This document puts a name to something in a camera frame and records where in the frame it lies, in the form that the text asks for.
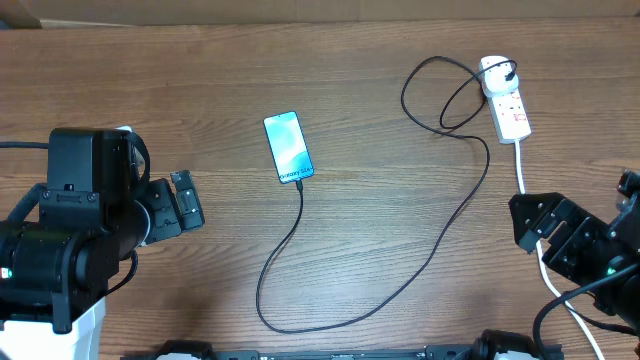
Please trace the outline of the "blue Samsung Galaxy smartphone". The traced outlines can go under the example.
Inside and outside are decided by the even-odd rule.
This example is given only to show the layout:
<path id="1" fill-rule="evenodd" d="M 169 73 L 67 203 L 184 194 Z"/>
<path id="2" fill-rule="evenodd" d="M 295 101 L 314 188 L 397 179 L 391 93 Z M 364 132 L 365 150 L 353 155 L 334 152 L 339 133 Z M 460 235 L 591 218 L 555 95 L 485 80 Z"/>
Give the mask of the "blue Samsung Galaxy smartphone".
<path id="1" fill-rule="evenodd" d="M 306 145 L 298 114 L 289 111 L 263 120 L 268 144 L 282 184 L 314 175 L 314 166 Z"/>

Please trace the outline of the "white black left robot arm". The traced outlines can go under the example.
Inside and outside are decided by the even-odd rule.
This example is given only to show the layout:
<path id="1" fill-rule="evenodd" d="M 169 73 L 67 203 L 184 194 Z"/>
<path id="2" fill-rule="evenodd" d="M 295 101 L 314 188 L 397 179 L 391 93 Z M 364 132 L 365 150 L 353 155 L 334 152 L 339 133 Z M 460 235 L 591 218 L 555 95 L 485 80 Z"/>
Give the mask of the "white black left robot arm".
<path id="1" fill-rule="evenodd" d="M 96 359 L 109 281 L 138 248 L 205 223 L 189 171 L 151 179 L 150 156 L 128 127 L 56 128 L 47 179 L 1 222 L 1 356 Z"/>

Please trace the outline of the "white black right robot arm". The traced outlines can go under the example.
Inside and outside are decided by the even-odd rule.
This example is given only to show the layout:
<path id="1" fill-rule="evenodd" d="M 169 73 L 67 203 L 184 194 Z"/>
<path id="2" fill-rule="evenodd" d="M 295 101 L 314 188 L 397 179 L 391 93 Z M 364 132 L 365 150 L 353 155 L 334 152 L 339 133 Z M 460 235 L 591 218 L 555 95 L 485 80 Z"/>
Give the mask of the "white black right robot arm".
<path id="1" fill-rule="evenodd" d="M 599 311 L 626 322 L 599 323 L 599 328 L 639 335 L 639 174 L 623 172 L 617 191 L 624 200 L 610 223 L 560 193 L 519 194 L 509 201 L 515 243 L 532 252 L 546 239 L 543 263 L 578 285 L 546 304 L 534 319 L 533 341 L 543 359 L 550 357 L 541 339 L 544 318 L 581 294 L 591 293 Z"/>

